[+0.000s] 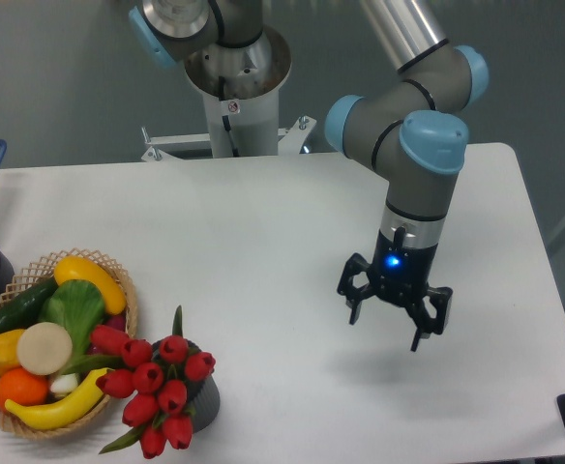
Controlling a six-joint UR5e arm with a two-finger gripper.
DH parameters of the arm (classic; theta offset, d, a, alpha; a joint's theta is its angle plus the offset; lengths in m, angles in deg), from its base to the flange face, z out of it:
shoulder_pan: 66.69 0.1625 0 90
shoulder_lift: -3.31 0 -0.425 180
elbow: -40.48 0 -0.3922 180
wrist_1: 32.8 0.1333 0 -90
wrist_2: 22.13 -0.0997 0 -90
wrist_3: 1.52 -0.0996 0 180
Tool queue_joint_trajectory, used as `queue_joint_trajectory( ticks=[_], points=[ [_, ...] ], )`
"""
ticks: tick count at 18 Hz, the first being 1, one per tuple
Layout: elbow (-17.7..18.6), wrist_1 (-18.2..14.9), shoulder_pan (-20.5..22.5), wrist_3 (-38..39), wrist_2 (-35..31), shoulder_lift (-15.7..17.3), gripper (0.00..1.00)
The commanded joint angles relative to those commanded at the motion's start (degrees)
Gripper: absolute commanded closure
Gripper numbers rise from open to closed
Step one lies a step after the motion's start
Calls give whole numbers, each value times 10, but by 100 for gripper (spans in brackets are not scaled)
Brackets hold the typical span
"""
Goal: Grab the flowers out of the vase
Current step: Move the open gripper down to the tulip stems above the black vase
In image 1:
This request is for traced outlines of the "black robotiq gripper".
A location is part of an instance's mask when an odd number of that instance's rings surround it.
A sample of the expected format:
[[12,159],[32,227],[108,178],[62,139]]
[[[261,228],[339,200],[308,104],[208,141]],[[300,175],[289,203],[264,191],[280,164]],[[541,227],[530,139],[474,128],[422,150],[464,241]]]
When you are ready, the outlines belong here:
[[[379,299],[405,307],[416,326],[410,351],[416,352],[420,341],[432,334],[442,335],[449,319],[453,289],[429,287],[428,280],[437,245],[426,248],[396,248],[378,233],[371,264],[360,254],[352,254],[345,262],[337,293],[345,297],[350,310],[349,325],[355,325],[364,300],[374,295]],[[367,282],[356,286],[358,276]]]

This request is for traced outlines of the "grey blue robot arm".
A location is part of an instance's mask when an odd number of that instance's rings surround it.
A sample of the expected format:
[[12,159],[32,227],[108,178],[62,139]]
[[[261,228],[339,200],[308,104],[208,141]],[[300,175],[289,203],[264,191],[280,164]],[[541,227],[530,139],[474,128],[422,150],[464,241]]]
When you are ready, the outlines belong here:
[[[324,123],[328,143],[388,182],[371,260],[351,256],[338,292],[352,320],[363,301],[403,308],[416,339],[441,334],[452,290],[429,284],[468,129],[461,110],[489,84],[484,58],[452,46],[424,1],[365,1],[362,9],[400,82],[377,99],[345,96]],[[139,1],[129,22],[162,67],[182,63],[205,106],[216,158],[279,151],[279,91],[290,72],[283,37],[259,1]]]

